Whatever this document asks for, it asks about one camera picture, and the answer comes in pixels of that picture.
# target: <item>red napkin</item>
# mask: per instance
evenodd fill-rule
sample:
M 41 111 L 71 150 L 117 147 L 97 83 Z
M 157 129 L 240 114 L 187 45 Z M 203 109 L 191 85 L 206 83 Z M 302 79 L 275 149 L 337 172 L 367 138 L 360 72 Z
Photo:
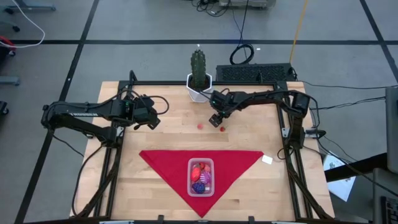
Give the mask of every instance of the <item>red napkin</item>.
M 141 151 L 139 154 L 202 218 L 231 184 L 262 155 L 259 151 Z M 191 197 L 187 192 L 188 161 L 210 158 L 214 162 L 215 192 L 211 197 Z

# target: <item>green cactus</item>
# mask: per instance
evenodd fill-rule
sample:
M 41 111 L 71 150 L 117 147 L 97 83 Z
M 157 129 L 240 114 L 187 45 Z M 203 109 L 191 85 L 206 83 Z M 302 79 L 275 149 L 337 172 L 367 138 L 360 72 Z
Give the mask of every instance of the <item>green cactus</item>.
M 196 50 L 191 57 L 192 80 L 191 88 L 195 91 L 203 91 L 207 88 L 206 84 L 206 58 L 201 50 Z

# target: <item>white pot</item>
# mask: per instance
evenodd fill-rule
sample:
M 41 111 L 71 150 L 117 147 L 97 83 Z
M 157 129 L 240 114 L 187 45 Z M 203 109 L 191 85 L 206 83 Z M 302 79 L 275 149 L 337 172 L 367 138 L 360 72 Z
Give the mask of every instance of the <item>white pot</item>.
M 187 75 L 187 89 L 189 91 L 189 95 L 191 96 L 192 101 L 194 101 L 196 103 L 206 103 L 208 101 L 208 98 L 206 98 L 205 96 L 210 97 L 210 94 L 206 94 L 206 93 L 212 93 L 213 92 L 213 84 L 212 84 L 212 80 L 211 80 L 211 75 L 209 75 L 207 73 L 206 73 L 206 75 L 207 75 L 207 77 L 209 79 L 210 86 L 206 90 L 202 91 L 202 94 L 204 94 L 204 96 L 202 94 L 198 93 L 197 91 L 192 90 L 188 86 L 189 78 L 192 76 L 192 73 Z

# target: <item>plastic container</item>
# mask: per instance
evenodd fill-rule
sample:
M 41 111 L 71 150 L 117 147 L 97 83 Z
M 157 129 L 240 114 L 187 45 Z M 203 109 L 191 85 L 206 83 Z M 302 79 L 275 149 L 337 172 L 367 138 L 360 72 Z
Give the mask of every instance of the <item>plastic container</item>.
M 205 165 L 208 165 L 210 167 L 210 174 L 211 174 L 211 180 L 210 183 L 205 184 L 205 192 L 203 194 L 198 194 L 196 193 L 193 188 L 192 184 L 201 182 L 201 180 L 197 180 L 195 182 L 192 182 L 191 180 L 191 173 L 193 168 L 197 166 L 200 162 L 204 163 Z M 188 161 L 188 183 L 187 183 L 187 190 L 188 194 L 191 197 L 210 197 L 214 194 L 215 191 L 215 182 L 214 182 L 214 162 L 212 159 L 209 158 L 192 158 Z

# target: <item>wooden table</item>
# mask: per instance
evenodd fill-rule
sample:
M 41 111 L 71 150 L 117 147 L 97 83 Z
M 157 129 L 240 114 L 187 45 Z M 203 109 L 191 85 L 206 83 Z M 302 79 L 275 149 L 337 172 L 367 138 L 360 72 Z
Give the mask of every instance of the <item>wooden table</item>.
M 103 82 L 98 102 L 117 93 L 118 82 Z M 266 91 L 269 86 L 215 86 L 216 90 Z M 290 90 L 304 91 L 303 83 L 288 83 Z M 121 165 L 119 168 L 112 219 L 156 220 L 164 215 L 165 220 L 199 220 L 200 217 L 167 185 L 163 179 L 139 156 L 141 150 L 252 150 L 262 151 L 274 160 L 271 165 L 259 159 L 215 203 L 203 219 L 293 221 L 294 211 L 285 162 L 276 154 L 282 148 L 282 138 L 275 105 L 248 107 L 236 111 L 224 119 L 225 132 L 214 128 L 208 119 L 215 113 L 208 103 L 193 103 L 185 86 L 137 85 L 139 94 L 161 95 L 170 103 L 170 110 L 160 115 L 160 124 L 155 130 L 141 127 L 135 131 L 127 128 L 124 137 Z M 155 100 L 155 109 L 163 111 L 165 103 Z M 109 126 L 110 122 L 95 118 L 94 124 Z M 204 124 L 199 130 L 197 124 Z M 312 126 L 310 113 L 304 119 L 304 128 Z M 89 139 L 85 158 L 100 143 Z M 318 150 L 314 139 L 306 139 L 305 146 Z M 76 209 L 82 210 L 98 188 L 103 167 L 105 149 L 87 163 L 82 172 Z M 320 156 L 308 149 L 301 150 L 303 167 L 309 191 L 325 211 L 334 216 Z M 302 194 L 297 188 L 301 216 L 305 216 Z M 108 193 L 103 198 L 101 214 L 104 214 Z

